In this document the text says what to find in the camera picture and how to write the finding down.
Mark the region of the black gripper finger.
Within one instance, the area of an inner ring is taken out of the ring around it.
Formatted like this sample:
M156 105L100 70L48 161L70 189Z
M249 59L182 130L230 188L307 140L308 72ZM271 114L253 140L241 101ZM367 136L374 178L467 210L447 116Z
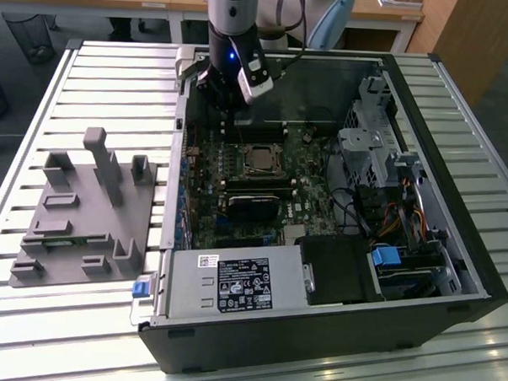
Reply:
M226 133L229 135L234 128L235 115L242 107L242 95L239 84L236 80L226 81L225 93L225 114L226 114Z
M222 74L215 68L207 68L199 74L196 87L207 104L216 110L227 110L230 105L230 88Z

